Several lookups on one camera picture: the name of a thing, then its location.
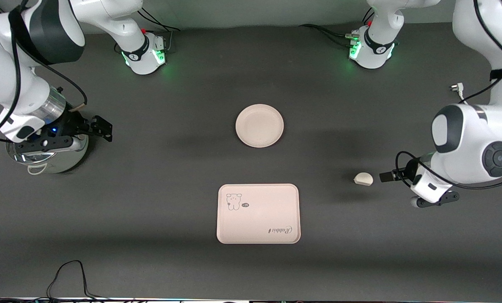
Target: white connector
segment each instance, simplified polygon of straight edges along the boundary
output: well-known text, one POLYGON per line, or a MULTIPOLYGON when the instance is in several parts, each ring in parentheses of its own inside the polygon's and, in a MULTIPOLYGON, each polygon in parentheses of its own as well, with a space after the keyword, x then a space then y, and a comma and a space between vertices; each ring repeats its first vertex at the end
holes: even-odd
POLYGON ((458 96, 460 97, 460 100, 464 101, 464 94, 463 94, 463 92, 464 92, 464 84, 462 82, 458 82, 455 85, 449 86, 449 89, 452 92, 457 92, 458 96))

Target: gray wall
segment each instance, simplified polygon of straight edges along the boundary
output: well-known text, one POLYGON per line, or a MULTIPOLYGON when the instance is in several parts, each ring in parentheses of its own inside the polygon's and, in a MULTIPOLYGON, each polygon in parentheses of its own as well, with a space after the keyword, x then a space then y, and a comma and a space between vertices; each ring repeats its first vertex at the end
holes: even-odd
MULTIPOLYGON (((19 0, 0 0, 10 10, 19 0)), ((145 0, 144 6, 160 22, 182 29, 226 28, 249 25, 293 26, 302 23, 341 24, 362 18, 365 0, 145 0)), ((454 0, 441 0, 430 8, 404 10, 407 23, 450 22, 454 0)), ((134 13, 141 27, 154 29, 134 13)), ((83 27, 86 33, 99 32, 83 27)))

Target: green light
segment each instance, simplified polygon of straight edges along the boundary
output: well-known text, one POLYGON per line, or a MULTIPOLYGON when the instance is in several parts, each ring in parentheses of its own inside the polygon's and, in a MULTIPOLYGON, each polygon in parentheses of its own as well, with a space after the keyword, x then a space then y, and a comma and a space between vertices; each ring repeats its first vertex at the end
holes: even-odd
POLYGON ((122 57, 124 57, 125 65, 129 66, 129 62, 127 61, 127 58, 125 57, 124 52, 122 52, 122 57))
POLYGON ((352 46, 352 48, 354 48, 354 50, 351 50, 350 57, 352 59, 355 59, 355 58, 357 58, 357 55, 359 54, 359 50, 361 49, 361 42, 358 41, 354 46, 352 46))
POLYGON ((165 56, 162 50, 151 50, 151 53, 154 55, 155 60, 157 61, 158 64, 161 65, 165 63, 165 56))
POLYGON ((387 58, 391 58, 391 53, 393 53, 393 48, 395 48, 395 43, 391 46, 391 50, 389 50, 389 54, 387 55, 387 58))

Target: gray table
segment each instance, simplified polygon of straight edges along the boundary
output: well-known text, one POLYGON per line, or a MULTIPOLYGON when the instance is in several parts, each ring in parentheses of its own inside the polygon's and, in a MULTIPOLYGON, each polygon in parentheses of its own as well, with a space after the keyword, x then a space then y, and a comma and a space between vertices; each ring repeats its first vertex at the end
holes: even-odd
MULTIPOLYGON (((422 210, 399 182, 351 182, 393 169, 399 150, 432 151, 432 117, 457 102, 447 86, 487 84, 489 64, 450 24, 406 25, 399 40, 383 68, 364 70, 312 29, 188 30, 140 77, 109 36, 87 37, 81 60, 57 69, 87 92, 87 115, 114 124, 114 142, 38 177, 0 143, 0 295, 42 295, 61 263, 81 259, 90 290, 111 297, 502 301, 502 188, 422 210), (234 130, 256 103, 285 119, 266 149, 234 130), (227 183, 297 185, 299 243, 219 243, 227 183)), ((54 295, 81 287, 66 268, 54 295)))

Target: cartoon bear logo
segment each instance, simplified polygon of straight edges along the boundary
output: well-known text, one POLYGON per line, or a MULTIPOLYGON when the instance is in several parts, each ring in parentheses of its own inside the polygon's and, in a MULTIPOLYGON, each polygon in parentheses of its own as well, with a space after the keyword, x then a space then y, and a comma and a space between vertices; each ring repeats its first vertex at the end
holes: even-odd
POLYGON ((239 204, 242 202, 242 194, 226 194, 226 203, 228 210, 238 210, 239 204))

